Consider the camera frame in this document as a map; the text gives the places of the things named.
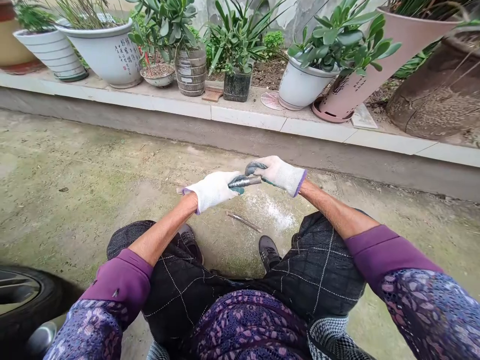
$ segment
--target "black pot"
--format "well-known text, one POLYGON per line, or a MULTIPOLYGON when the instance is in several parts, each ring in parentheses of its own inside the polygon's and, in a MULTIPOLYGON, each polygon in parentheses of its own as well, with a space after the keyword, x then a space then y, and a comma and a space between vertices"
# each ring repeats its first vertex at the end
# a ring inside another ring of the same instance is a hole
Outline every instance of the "black pot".
POLYGON ((252 72, 243 73, 225 73, 223 81, 223 98, 228 101, 237 101, 244 103, 247 101, 252 82, 252 72))

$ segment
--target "concrete ledge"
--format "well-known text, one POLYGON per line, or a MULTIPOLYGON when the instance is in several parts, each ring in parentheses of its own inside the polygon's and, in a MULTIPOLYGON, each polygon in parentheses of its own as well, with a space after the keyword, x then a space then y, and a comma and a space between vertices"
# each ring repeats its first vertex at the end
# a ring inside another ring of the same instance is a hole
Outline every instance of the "concrete ledge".
MULTIPOLYGON (((44 69, 14 76, 0 72, 0 86, 47 95, 90 100, 143 110, 213 120, 258 129, 301 135, 303 137, 358 145, 389 152, 416 155, 445 162, 480 167, 480 149, 439 143, 409 136, 395 126, 379 123, 376 130, 356 128, 351 123, 332 124, 318 119, 308 108, 301 111, 272 110, 260 101, 266 91, 253 87, 247 102, 203 101, 200 97, 180 94, 176 83, 167 89, 157 89, 146 82, 129 89, 114 89, 90 72, 82 81, 62 83, 44 69)), ((365 116, 365 106, 356 115, 365 116)))
MULTIPOLYGON (((0 87, 0 108, 213 146, 252 156, 278 155, 301 167, 480 202, 479 168, 422 156, 5 87, 0 87)), ((8 112, 3 111, 0 116, 8 116, 8 112)))

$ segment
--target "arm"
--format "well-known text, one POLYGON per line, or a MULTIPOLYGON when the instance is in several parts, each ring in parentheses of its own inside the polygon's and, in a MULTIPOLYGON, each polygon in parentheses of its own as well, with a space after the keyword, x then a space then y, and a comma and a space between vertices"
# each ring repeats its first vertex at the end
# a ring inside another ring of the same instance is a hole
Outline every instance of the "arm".
POLYGON ((408 240, 306 179, 305 169, 289 165, 278 156, 268 156, 248 164, 245 174, 260 175, 290 196, 300 194, 315 206, 345 241, 358 270, 379 296, 386 274, 402 269, 442 271, 408 240))
POLYGON ((147 300, 150 276, 165 248, 193 213, 237 196, 228 183, 239 174, 215 172, 184 188, 172 211, 102 265, 71 307, 45 359, 120 359, 123 331, 147 300))
POLYGON ((480 305, 408 240, 333 198, 306 180, 303 169, 277 156, 253 161, 247 173, 293 197, 302 195, 325 215, 418 359, 480 357, 480 305))

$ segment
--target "wall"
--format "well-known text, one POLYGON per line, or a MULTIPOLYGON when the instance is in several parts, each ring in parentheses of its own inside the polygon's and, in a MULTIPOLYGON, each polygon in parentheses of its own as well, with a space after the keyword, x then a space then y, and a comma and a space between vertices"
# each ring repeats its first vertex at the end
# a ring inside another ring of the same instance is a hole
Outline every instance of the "wall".
POLYGON ((179 140, 480 203, 480 168, 161 111, 0 86, 0 109, 179 140))
MULTIPOLYGON (((44 2, 49 3, 51 6, 55 6, 55 0, 43 0, 44 2)), ((225 0, 220 0, 222 7, 226 9, 225 0)), ((247 0, 239 0, 239 2, 245 5, 247 0)), ((255 9, 261 0, 248 0, 253 1, 251 8, 255 9)), ((262 11, 268 11, 279 0, 268 0, 268 6, 263 6, 262 11)), ((294 36, 300 40, 302 36, 302 31, 305 25, 308 25, 309 29, 313 29, 317 21, 314 19, 314 15, 319 16, 328 16, 332 14, 335 6, 337 6, 341 0, 286 0, 273 14, 277 14, 285 11, 272 25, 272 29, 282 30, 285 36, 285 45, 288 46, 294 36)), ((135 3, 130 3, 125 0, 111 0, 110 10, 113 13, 117 13, 120 10, 123 10, 124 13, 128 13, 135 7, 135 3)), ((368 6, 365 9, 365 12, 370 12, 375 9, 375 7, 380 6, 385 3, 385 0, 370 0, 368 6)), ((194 19, 193 26, 196 29, 201 29, 202 26, 208 22, 217 22, 219 20, 218 11, 215 7, 214 0, 195 0, 194 5, 197 9, 197 16, 194 19)))

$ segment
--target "wheel rim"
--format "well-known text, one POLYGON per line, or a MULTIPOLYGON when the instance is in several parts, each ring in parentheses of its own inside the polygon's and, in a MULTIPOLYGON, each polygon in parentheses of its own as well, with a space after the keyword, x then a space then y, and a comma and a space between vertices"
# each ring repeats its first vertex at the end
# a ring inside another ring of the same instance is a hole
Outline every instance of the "wheel rim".
POLYGON ((38 281, 27 275, 0 270, 0 315, 35 299, 40 287, 38 281))

